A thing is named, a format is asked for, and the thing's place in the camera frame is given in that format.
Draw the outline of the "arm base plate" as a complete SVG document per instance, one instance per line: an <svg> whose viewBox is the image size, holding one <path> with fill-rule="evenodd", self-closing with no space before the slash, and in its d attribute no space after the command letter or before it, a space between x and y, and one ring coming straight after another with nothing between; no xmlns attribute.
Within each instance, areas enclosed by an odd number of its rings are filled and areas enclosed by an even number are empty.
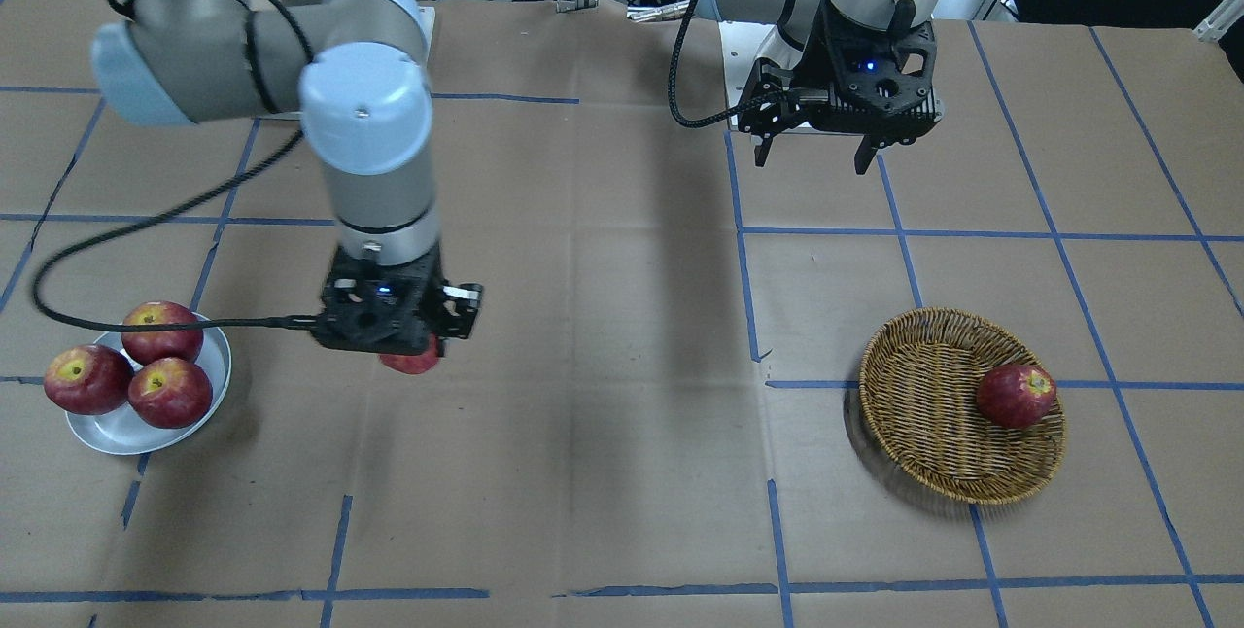
<svg viewBox="0 0 1244 628"><path fill-rule="evenodd" d="M728 107L741 101L746 78L758 58L769 58L778 66L791 70L802 56L800 48L782 39L774 24L722 21L718 31Z"/></svg>
<svg viewBox="0 0 1244 628"><path fill-rule="evenodd" d="M430 56L432 34L434 34L435 27L435 7L419 5L414 20L418 27L419 42L422 44L422 58L427 58Z"/></svg>

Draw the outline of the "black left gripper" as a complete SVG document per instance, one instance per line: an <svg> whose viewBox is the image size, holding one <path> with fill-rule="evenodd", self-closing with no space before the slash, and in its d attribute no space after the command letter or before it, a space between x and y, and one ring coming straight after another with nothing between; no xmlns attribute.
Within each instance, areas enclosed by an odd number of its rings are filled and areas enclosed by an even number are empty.
<svg viewBox="0 0 1244 628"><path fill-rule="evenodd" d="M931 22L916 22L916 0L882 0L881 7L880 27L871 27L822 0L795 65L770 58L753 65L738 127L753 136L758 168L766 165L773 136L809 124L862 136L853 172L866 175L884 145L912 144L942 121Z"/></svg>

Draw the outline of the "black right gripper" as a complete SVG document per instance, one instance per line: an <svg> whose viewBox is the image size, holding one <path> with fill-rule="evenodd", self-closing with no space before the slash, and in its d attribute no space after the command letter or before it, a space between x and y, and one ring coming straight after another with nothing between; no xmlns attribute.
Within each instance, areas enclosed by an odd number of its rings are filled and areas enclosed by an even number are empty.
<svg viewBox="0 0 1244 628"><path fill-rule="evenodd" d="M448 339L471 336L481 284L449 284L439 244L417 260L381 265L373 252L355 259L337 247L311 325L328 349L376 354L444 354Z"/></svg>

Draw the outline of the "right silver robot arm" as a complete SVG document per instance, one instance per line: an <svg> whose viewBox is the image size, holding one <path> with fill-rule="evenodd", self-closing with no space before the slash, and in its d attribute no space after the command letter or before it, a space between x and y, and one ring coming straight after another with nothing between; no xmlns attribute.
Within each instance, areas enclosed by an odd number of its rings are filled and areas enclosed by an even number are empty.
<svg viewBox="0 0 1244 628"><path fill-rule="evenodd" d="M417 0L108 0L90 65L133 124L297 114L340 239L309 323L330 349L443 354L479 284L442 272L432 172L432 21Z"/></svg>

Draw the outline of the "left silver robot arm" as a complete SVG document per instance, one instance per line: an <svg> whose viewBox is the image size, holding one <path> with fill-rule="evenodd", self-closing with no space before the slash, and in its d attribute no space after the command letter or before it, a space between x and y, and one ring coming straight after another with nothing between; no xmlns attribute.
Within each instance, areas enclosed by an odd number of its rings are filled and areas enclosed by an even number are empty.
<svg viewBox="0 0 1244 628"><path fill-rule="evenodd" d="M734 104L703 118L680 113L671 76L671 113L690 128L733 119L751 137L756 165L789 131L856 136L853 172L865 173L884 147L914 144L945 114L933 87L937 2L689 0L680 34L693 17L768 22L770 30Z"/></svg>

